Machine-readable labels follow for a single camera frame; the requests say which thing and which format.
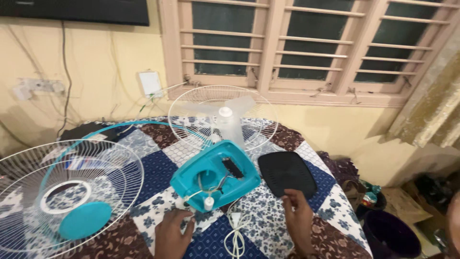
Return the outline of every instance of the window frame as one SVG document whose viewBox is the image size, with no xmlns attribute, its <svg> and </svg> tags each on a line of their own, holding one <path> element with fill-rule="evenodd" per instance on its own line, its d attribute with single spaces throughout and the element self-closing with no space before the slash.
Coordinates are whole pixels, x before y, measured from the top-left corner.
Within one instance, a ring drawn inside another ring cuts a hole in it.
<svg viewBox="0 0 460 259">
<path fill-rule="evenodd" d="M 168 85 L 182 83 L 184 81 L 184 74 L 187 74 L 184 67 L 193 67 L 192 60 L 188 58 L 190 57 L 190 53 L 192 53 L 191 57 L 193 57 L 193 48 L 196 46 L 193 46 L 193 40 L 191 41 L 191 45 L 184 44 L 183 40 L 186 36 L 183 35 L 189 35 L 188 42 L 190 42 L 191 33 L 198 32 L 199 30 L 182 28 L 180 21 L 182 18 L 179 18 L 181 10 L 179 5 L 189 3 L 191 6 L 191 2 L 193 1 L 254 6 L 256 13 L 254 14 L 253 33 L 212 31 L 215 34 L 244 35 L 252 38 L 250 48 L 245 50 L 249 52 L 249 59 L 247 64 L 245 64 L 247 65 L 247 77 L 235 79 L 237 77 L 191 75 L 191 80 L 201 81 L 202 85 L 227 84 L 247 87 L 258 91 L 270 102 L 279 104 L 402 107 L 420 82 L 431 62 L 444 46 L 455 26 L 460 23 L 460 4 L 458 0 L 445 0 L 443 3 L 417 0 L 355 0 L 350 12 L 323 9 L 309 10 L 309 12 L 349 15 L 344 33 L 339 41 L 312 40 L 339 43 L 335 54 L 314 54 L 333 57 L 331 68 L 326 69 L 336 70 L 336 72 L 328 73 L 326 81 L 281 79 L 277 78 L 279 71 L 277 67 L 281 66 L 281 56 L 283 53 L 286 53 L 283 51 L 284 44 L 282 43 L 286 39 L 293 39 L 293 37 L 286 36 L 289 23 L 289 15 L 287 13 L 290 14 L 292 10 L 301 11 L 301 9 L 302 11 L 306 11 L 308 8 L 292 6 L 293 0 L 256 0 L 256 2 L 234 0 L 159 0 Z M 438 10 L 430 20 L 385 16 L 387 7 L 391 2 L 435 6 L 438 7 Z M 358 7 L 362 7 L 365 3 L 368 7 L 367 12 L 357 12 Z M 258 26 L 262 19 L 264 19 L 261 17 L 266 18 L 265 26 Z M 382 19 L 425 22 L 428 23 L 428 26 L 417 46 L 372 43 Z M 414 49 L 414 51 L 408 59 L 404 60 L 365 57 L 369 46 L 410 48 Z M 207 48 L 236 50 L 230 47 L 207 46 Z M 260 55 L 260 62 L 256 61 L 256 58 L 254 58 L 255 55 Z M 363 60 L 407 62 L 401 71 L 377 71 L 377 73 L 411 76 L 409 84 L 407 84 L 403 77 L 398 77 L 397 81 L 391 84 L 392 86 L 385 83 L 354 82 L 358 72 L 376 72 L 360 70 Z M 227 61 L 216 61 L 216 63 L 232 64 L 232 62 Z M 255 68 L 255 74 L 250 71 L 252 67 Z M 170 99 L 175 99 L 185 91 L 195 87 L 196 84 L 188 84 L 179 90 L 170 90 L 168 96 Z M 386 88 L 386 91 L 390 93 L 378 93 L 375 91 L 375 89 L 383 88 Z"/>
</svg>

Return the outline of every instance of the turquoise plastic housing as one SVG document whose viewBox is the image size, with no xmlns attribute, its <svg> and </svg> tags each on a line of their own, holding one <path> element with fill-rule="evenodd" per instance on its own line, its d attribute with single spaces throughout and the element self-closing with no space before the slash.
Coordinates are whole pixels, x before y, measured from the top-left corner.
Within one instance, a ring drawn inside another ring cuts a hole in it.
<svg viewBox="0 0 460 259">
<path fill-rule="evenodd" d="M 201 176 L 201 184 L 204 190 L 218 186 L 220 180 L 228 173 L 227 168 L 222 163 L 222 159 L 227 157 L 243 173 L 243 178 L 227 177 L 225 179 L 222 186 L 223 194 L 220 191 L 211 194 L 211 197 L 214 198 L 212 210 L 229 204 L 260 184 L 260 176 L 254 164 L 244 150 L 232 141 L 220 141 L 199 152 L 174 173 L 170 184 L 182 198 L 200 191 L 198 175 Z M 204 208 L 204 199 L 208 196 L 209 194 L 201 192 L 190 198 L 187 203 L 201 212 L 207 212 Z"/>
</svg>

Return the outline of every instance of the white wire fan guard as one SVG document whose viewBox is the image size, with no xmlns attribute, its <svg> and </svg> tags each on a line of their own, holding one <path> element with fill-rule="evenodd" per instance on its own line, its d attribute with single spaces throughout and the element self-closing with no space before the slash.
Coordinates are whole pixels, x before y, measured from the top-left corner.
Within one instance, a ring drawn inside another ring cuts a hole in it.
<svg viewBox="0 0 460 259">
<path fill-rule="evenodd" d="M 229 85 L 209 85 L 189 90 L 179 96 L 169 108 L 168 121 L 174 135 L 189 145 L 203 150 L 222 140 L 212 116 L 183 107 L 205 104 L 223 107 L 227 100 L 251 96 L 256 105 L 240 118 L 244 150 L 249 151 L 268 142 L 278 127 L 273 105 L 263 96 L 246 88 Z"/>
<path fill-rule="evenodd" d="M 47 172 L 50 175 L 40 191 Z M 109 141 L 59 141 L 0 160 L 0 258 L 70 254 L 116 223 L 137 199 L 143 182 L 140 158 Z M 94 201 L 110 205 L 107 224 L 83 239 L 62 238 L 58 232 L 62 219 L 79 205 Z"/>
</svg>

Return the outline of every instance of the window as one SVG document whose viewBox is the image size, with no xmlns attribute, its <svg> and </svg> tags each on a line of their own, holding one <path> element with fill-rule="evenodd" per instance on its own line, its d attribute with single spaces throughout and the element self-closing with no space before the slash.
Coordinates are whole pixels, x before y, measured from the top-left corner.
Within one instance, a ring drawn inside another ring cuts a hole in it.
<svg viewBox="0 0 460 259">
<path fill-rule="evenodd" d="M 167 80 L 401 107 L 460 22 L 458 1 L 160 0 Z"/>
</svg>

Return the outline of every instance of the black bucket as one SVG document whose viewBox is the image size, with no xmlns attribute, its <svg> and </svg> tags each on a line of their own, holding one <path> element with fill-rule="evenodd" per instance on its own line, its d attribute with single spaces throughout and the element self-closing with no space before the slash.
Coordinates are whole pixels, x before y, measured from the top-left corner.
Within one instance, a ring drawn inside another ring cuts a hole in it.
<svg viewBox="0 0 460 259">
<path fill-rule="evenodd" d="M 362 229 L 374 259 L 415 258 L 421 253 L 420 241 L 415 233 L 390 213 L 367 212 Z"/>
<path fill-rule="evenodd" d="M 358 208 L 356 208 L 356 217 L 358 217 L 358 220 L 362 220 L 364 218 L 364 215 L 366 214 L 366 212 L 368 211 L 382 211 L 386 208 L 386 199 L 385 199 L 385 195 L 383 195 L 383 193 L 378 193 L 377 194 L 377 202 L 375 203 L 375 205 L 370 208 L 370 207 L 367 207 L 363 204 L 360 204 L 358 206 Z"/>
</svg>

